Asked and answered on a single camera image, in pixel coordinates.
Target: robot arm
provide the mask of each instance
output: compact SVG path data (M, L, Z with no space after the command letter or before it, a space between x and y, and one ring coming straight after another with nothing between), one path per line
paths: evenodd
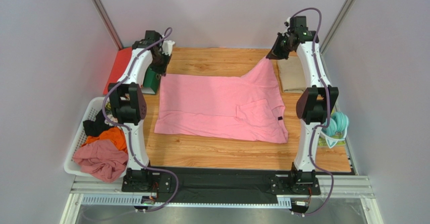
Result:
M136 157L145 166L149 165L149 158L145 150L143 137L143 121L146 117L146 102L141 92L141 85L145 78L145 73L149 67L160 74L166 73L167 65L172 57L173 45L175 42L165 40L152 47L150 50L141 53L146 47L160 40L162 36L155 31L146 31L145 39L136 41L132 48L130 62L118 82L125 80L112 94L110 102L112 114L118 119L118 123L124 124L131 130L131 144L133 153L128 151L129 160L127 165L127 175L132 175L132 171L140 171L142 167L137 164ZM111 90L117 83L109 85ZM126 127L122 127L124 132L128 132ZM127 148L130 148L129 138L126 137Z
M273 48L267 55L269 59L288 59L291 51L296 51L303 66L306 81L306 90L296 104L297 117L300 119L301 132L299 150L292 164L291 185L312 185L315 183L315 167L311 162L311 156L315 159L321 128L317 128L312 140L312 134L317 125L326 121L338 97L337 87L332 87L326 77L321 57L319 55L319 39L315 41L316 63L313 55L313 39L315 31L309 31L306 27L306 17L296 16L289 18L285 25L288 27L283 33L278 33L278 38ZM324 85L329 88L326 95ZM330 109L327 109L327 99L330 99Z

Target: pink polo shirt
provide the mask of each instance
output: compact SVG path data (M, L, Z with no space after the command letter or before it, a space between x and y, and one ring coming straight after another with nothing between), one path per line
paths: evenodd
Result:
M155 133L286 143L284 110L266 58L242 77L167 74Z

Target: metal floor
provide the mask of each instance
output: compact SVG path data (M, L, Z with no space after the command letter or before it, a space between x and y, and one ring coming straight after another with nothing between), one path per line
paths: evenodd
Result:
M318 208L322 200L313 198L309 211ZM82 205L89 218L108 218L133 210L130 206ZM79 214L76 223L93 223ZM230 223L367 223L360 199L331 199L315 216L305 218L291 215L289 210L259 208L205 208L205 207L166 207L154 213L132 213L114 220L99 223L177 223L177 224L230 224Z

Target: plastic basket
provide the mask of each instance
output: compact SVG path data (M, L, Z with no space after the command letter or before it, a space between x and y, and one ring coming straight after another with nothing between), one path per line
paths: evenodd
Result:
M345 128L345 130L342 132L341 138L330 137L326 133L324 133L323 131L321 131L320 136L326 140L327 146L329 148L332 148L332 147L336 146L336 144L338 144L338 142L345 141L346 134L348 134L348 128Z
M73 139L72 146L70 147L70 150L67 153L66 162L64 163L64 170L68 174L85 176L85 177L93 177L90 174L81 172L81 166L77 165L73 161L72 157L75 154L75 152L82 146L82 144L84 144L85 141L87 140L87 135L85 134L84 126L82 125L82 122L85 120L95 121L95 116L101 110L101 107L103 105L103 100L104 100L104 97L94 98L89 103L88 108L85 111L84 117L82 118L82 121L79 124L78 132L76 133L75 138ZM121 174L121 177L123 177L125 174L126 174L126 171L124 171Z

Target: white wall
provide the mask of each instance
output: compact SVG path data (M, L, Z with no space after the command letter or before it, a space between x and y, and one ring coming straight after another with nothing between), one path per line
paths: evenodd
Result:
M63 170L116 55L91 0L0 0L0 222L59 223Z
M145 35L163 33L186 47L270 48L284 21L306 7L324 15L323 40L345 0L101 0L124 46ZM317 14L306 12L311 28Z
M325 62L385 223L428 223L430 0L356 0Z

